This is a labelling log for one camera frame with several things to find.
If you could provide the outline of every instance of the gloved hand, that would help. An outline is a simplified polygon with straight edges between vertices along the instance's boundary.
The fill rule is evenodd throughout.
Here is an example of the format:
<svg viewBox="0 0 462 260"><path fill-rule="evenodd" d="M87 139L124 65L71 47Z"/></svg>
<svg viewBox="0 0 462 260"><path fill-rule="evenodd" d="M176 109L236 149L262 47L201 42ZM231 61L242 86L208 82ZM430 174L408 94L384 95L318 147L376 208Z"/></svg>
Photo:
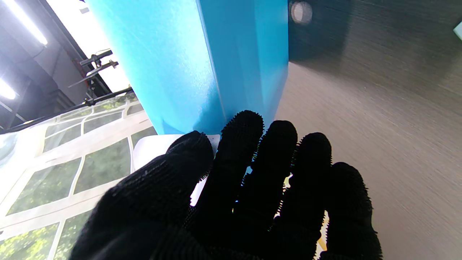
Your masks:
<svg viewBox="0 0 462 260"><path fill-rule="evenodd" d="M331 165L325 135L309 134L297 145L288 121L273 122L260 140L262 134L262 118L243 111L222 130L215 158L204 134L180 137L103 195L70 259L312 259L324 210L328 250L321 259L380 259L361 175L345 163Z"/></svg>

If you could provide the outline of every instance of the glass pane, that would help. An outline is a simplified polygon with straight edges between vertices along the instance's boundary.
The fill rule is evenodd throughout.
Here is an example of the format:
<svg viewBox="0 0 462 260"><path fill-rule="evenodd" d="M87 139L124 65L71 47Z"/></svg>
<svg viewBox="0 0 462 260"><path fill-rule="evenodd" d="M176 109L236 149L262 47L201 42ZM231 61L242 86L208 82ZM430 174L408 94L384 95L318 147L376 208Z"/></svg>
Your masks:
<svg viewBox="0 0 462 260"><path fill-rule="evenodd" d="M0 241L0 259L45 260L57 229L55 223Z"/></svg>
<svg viewBox="0 0 462 260"><path fill-rule="evenodd" d="M47 128L47 133L45 134L45 137L48 137L56 132L59 132L63 129L66 129L68 128L69 126L73 126L75 124L78 124L80 122L82 122L82 118L81 119L77 119L77 120L72 120L72 121L67 121L67 122L64 122L64 123L61 123L61 124L55 124L55 125L52 125L52 126L49 126Z"/></svg>
<svg viewBox="0 0 462 260"><path fill-rule="evenodd" d="M120 179L130 174L128 139L122 139L106 148L85 156L82 173L75 193Z"/></svg>
<svg viewBox="0 0 462 260"><path fill-rule="evenodd" d="M121 96L121 97L115 97L107 101L101 102L100 104L97 104L95 106L95 113L109 111L119 106L125 105L126 99L127 98L125 96Z"/></svg>
<svg viewBox="0 0 462 260"><path fill-rule="evenodd" d="M82 108L79 108L75 111L72 111L66 115L62 115L61 116L61 119L65 119L65 120L69 120L69 119L73 119L73 118L79 118L79 117L83 117L83 116L88 116L91 114L91 108L90 107L82 107Z"/></svg>
<svg viewBox="0 0 462 260"><path fill-rule="evenodd" d="M91 121L87 121L84 123L84 133L88 133L91 130L95 130L96 128L103 126L105 124L109 124L112 121L116 121L118 119L122 118L122 113L115 113L115 114L110 114L108 116L100 117L93 119Z"/></svg>
<svg viewBox="0 0 462 260"><path fill-rule="evenodd" d="M43 152L48 152L80 136L80 124L45 139Z"/></svg>
<svg viewBox="0 0 462 260"><path fill-rule="evenodd" d="M132 142L133 142L133 148L135 148L135 145L138 143L138 141L146 136L155 136L157 135L156 131L154 130L154 127L146 128L142 131L139 131L138 133L132 134Z"/></svg>
<svg viewBox="0 0 462 260"><path fill-rule="evenodd" d="M75 217L68 218L66 222L64 222L64 228L61 233L61 238L59 238L54 260L66 260L69 257L72 247L77 241L80 231L90 216L90 213L91 210Z"/></svg>
<svg viewBox="0 0 462 260"><path fill-rule="evenodd" d="M67 197L80 160L81 158L77 158L35 172L11 206L8 215Z"/></svg>
<svg viewBox="0 0 462 260"><path fill-rule="evenodd" d="M136 104L128 108L127 115L135 114L143 110L141 104Z"/></svg>

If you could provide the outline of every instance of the gray surface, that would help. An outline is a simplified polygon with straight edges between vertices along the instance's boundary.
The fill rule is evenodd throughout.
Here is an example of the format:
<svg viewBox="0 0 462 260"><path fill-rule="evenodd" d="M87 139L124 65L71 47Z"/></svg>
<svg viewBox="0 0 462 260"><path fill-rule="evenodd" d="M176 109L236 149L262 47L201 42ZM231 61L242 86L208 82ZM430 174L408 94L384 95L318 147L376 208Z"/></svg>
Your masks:
<svg viewBox="0 0 462 260"><path fill-rule="evenodd" d="M460 259L462 1L307 2L276 118L362 173L385 259Z"/></svg>

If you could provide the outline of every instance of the finger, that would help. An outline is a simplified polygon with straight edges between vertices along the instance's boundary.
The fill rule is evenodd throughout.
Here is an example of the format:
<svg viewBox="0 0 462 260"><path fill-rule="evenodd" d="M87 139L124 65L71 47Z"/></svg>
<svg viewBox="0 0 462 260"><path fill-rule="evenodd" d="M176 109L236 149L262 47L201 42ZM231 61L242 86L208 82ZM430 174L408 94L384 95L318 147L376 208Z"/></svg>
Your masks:
<svg viewBox="0 0 462 260"><path fill-rule="evenodd" d="M294 155L290 188L283 196L280 216L271 229L275 258L312 259L324 218L324 175L331 165L331 146L322 133L305 136Z"/></svg>
<svg viewBox="0 0 462 260"><path fill-rule="evenodd" d="M180 225L190 195L212 166L213 150L208 138L197 131L176 140L166 154L129 175L111 188L97 208L117 210L131 221L158 221Z"/></svg>
<svg viewBox="0 0 462 260"><path fill-rule="evenodd" d="M371 224L372 203L361 174L338 162L332 166L327 184L328 250L323 254L381 259L380 242Z"/></svg>
<svg viewBox="0 0 462 260"><path fill-rule="evenodd" d="M244 178L234 207L236 249L261 255L264 238L282 199L284 179L289 176L297 131L289 121L274 121L261 139L252 173Z"/></svg>
<svg viewBox="0 0 462 260"><path fill-rule="evenodd" d="M198 209L207 209L202 214L231 214L242 178L263 133L263 119L255 112L243 111L221 133L213 169L196 204Z"/></svg>
<svg viewBox="0 0 462 260"><path fill-rule="evenodd" d="M242 178L263 133L263 119L252 111L238 113L221 131L222 137L196 209L186 227L206 244L226 244L233 203Z"/></svg>

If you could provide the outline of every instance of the window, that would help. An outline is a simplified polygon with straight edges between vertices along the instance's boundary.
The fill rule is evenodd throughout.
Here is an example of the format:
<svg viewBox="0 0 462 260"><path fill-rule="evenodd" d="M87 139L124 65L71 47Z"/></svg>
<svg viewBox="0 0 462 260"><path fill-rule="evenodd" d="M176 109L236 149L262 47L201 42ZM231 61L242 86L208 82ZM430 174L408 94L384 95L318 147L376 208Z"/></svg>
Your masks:
<svg viewBox="0 0 462 260"><path fill-rule="evenodd" d="M67 197L80 160L78 158L35 172L8 215Z"/></svg>
<svg viewBox="0 0 462 260"><path fill-rule="evenodd" d="M74 194L129 175L130 165L127 138L85 156Z"/></svg>
<svg viewBox="0 0 462 260"><path fill-rule="evenodd" d="M46 260L58 223L0 241L0 259Z"/></svg>
<svg viewBox="0 0 462 260"><path fill-rule="evenodd" d="M66 220L54 260L67 260L90 213L91 211L87 211Z"/></svg>

